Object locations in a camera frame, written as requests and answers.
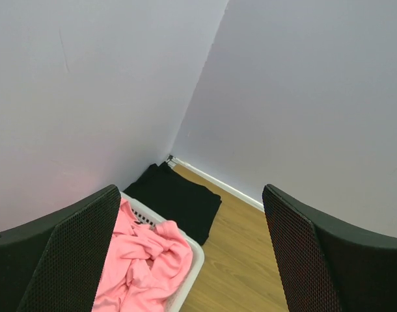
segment black folded cloth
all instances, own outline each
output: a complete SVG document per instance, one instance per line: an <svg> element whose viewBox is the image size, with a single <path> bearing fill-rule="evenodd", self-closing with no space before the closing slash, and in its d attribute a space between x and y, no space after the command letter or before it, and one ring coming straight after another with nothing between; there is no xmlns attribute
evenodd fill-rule
<svg viewBox="0 0 397 312"><path fill-rule="evenodd" d="M221 197L208 188L184 179L163 162L152 164L125 194L153 211L174 220L178 227L203 245L219 210Z"/></svg>

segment floor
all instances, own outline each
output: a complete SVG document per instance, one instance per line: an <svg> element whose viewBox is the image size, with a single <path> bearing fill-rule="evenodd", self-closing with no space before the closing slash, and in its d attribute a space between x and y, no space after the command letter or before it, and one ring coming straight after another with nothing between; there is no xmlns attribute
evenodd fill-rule
<svg viewBox="0 0 397 312"><path fill-rule="evenodd" d="M206 260L181 311L288 311L265 214L187 168L174 171L222 197Z"/></svg>

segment white wall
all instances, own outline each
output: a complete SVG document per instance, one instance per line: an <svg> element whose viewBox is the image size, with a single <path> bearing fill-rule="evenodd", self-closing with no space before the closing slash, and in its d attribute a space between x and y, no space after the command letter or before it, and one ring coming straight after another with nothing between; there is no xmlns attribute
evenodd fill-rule
<svg viewBox="0 0 397 312"><path fill-rule="evenodd" d="M172 153L397 237L397 1L231 0Z"/></svg>
<svg viewBox="0 0 397 312"><path fill-rule="evenodd" d="M226 2L0 1L0 231L167 156Z"/></svg>

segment laundry basket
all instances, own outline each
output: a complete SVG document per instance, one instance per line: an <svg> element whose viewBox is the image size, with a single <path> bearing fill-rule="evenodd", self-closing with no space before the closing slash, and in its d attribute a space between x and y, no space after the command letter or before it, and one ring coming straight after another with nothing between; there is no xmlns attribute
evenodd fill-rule
<svg viewBox="0 0 397 312"><path fill-rule="evenodd" d="M122 198L129 201L133 213L140 222L154 226L157 223L165 221L162 216L149 209L140 201L124 194L123 192L120 192L120 194ZM190 271L185 277L185 280L181 284L180 288L178 288L178 290L168 298L167 305L165 306L165 312L177 312L181 309L181 306L183 305L185 298L187 298L187 295L204 263L204 252L200 245L197 244L197 242L190 238L187 234L185 234L184 231L180 230L180 232L193 251L193 261L191 262Z"/></svg>

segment white baseboard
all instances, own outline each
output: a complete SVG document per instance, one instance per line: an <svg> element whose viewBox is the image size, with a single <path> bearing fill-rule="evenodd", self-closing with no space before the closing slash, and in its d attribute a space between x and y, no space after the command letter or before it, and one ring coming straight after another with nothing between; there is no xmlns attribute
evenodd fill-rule
<svg viewBox="0 0 397 312"><path fill-rule="evenodd" d="M207 174L206 172L203 172L200 169L197 169L196 167L191 166L188 162L185 162L185 161L182 161L181 159L173 157L168 160L168 164L171 168L173 168L175 166L175 164L180 164L180 165L186 167L187 169L189 169L190 171L194 172L195 174L198 174L200 177L203 177L207 181L212 182L214 185L217 185L221 189L231 193L231 195L236 196L237 198L243 200L245 203L248 203L249 205L264 212L264 205L262 205L262 203L260 203L259 201L254 200L253 198L249 197L248 195L245 195L244 193L238 191L234 187L231 187L230 185L227 185L226 183L216 179L215 177L211 176L210 174Z"/></svg>

